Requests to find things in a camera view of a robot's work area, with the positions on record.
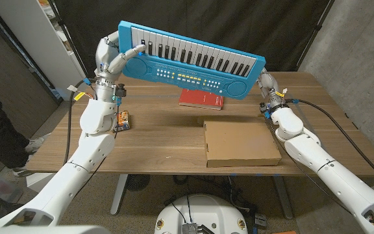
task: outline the blue toy keyboard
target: blue toy keyboard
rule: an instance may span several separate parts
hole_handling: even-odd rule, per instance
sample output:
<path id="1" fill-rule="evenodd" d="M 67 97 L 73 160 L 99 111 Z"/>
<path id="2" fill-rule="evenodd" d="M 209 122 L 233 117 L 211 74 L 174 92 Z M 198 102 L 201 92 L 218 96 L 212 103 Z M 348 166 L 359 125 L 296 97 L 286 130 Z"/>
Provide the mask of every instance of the blue toy keyboard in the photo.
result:
<path id="1" fill-rule="evenodd" d="M 243 99 L 265 65 L 258 55 L 135 23 L 121 21 L 118 31 L 120 51 L 147 46 L 128 61 L 123 70 L 128 77 Z"/>

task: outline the black curtain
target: black curtain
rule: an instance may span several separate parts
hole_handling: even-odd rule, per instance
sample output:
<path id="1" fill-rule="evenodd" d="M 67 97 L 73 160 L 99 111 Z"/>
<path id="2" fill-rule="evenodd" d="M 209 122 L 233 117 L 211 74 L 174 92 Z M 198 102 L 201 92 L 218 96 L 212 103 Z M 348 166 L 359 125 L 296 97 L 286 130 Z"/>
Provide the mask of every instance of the black curtain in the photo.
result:
<path id="1" fill-rule="evenodd" d="M 269 71 L 295 71 L 329 0 L 55 0 L 76 50 L 95 70 L 99 40 L 121 20 L 261 55 Z"/>

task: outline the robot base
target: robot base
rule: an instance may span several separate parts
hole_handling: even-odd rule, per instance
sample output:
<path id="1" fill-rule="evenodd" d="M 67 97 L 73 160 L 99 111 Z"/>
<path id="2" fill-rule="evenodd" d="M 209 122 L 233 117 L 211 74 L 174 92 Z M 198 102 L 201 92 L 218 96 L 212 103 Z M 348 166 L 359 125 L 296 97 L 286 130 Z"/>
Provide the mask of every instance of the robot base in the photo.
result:
<path id="1" fill-rule="evenodd" d="M 187 197 L 183 196 L 174 201 L 174 206 L 185 217 L 169 204 L 159 214 L 155 224 L 155 234 L 196 234 L 197 228 L 202 233 L 247 234 L 245 219 L 242 214 L 229 202 L 208 194 L 188 195 L 190 213 L 193 224 L 190 222 Z"/>

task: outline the wooden table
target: wooden table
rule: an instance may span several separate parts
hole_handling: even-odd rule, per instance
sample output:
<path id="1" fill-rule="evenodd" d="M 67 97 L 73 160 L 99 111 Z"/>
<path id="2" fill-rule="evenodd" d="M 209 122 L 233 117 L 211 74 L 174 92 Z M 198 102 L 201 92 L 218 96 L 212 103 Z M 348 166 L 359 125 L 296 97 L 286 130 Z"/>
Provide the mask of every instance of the wooden table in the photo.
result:
<path id="1" fill-rule="evenodd" d="M 304 99 L 328 111 L 374 163 L 374 147 L 311 74 L 273 72 L 272 75 L 281 90 L 288 89 L 286 98 Z M 131 129 L 118 133 L 114 150 L 98 170 L 99 173 L 123 175 L 119 177 L 118 187 L 121 185 L 117 192 L 123 190 L 127 174 L 302 175 L 281 148 L 282 160 L 278 166 L 206 167 L 204 131 L 203 126 L 197 122 L 198 117 L 257 116 L 260 114 L 259 103 L 263 101 L 257 86 L 244 100 L 225 98 L 222 110 L 218 111 L 178 105 L 181 89 L 176 86 L 124 76 L 119 82 L 126 84 L 127 97 L 123 98 L 120 109 L 129 111 Z M 70 156 L 77 148 L 81 133 L 79 119 L 87 101 L 83 97 L 73 106 Z M 373 169 L 323 113 L 303 103 L 290 104 L 290 107 L 309 130 L 314 129 L 325 150 L 336 160 L 358 176 L 374 177 Z M 28 163 L 29 170 L 57 172 L 61 168 L 66 149 L 67 121 L 66 115 Z M 121 195 L 116 196 L 119 201 L 114 201 L 118 207 L 120 199 Z"/>

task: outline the red book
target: red book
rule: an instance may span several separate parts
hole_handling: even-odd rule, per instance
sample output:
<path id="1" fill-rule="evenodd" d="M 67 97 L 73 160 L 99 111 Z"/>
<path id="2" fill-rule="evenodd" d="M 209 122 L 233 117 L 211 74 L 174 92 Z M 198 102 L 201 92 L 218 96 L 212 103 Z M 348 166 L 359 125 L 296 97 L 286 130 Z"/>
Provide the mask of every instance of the red book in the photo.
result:
<path id="1" fill-rule="evenodd" d="M 188 90 L 184 88 L 181 92 L 179 104 L 189 107 L 221 110 L 223 97 L 205 91 Z"/>

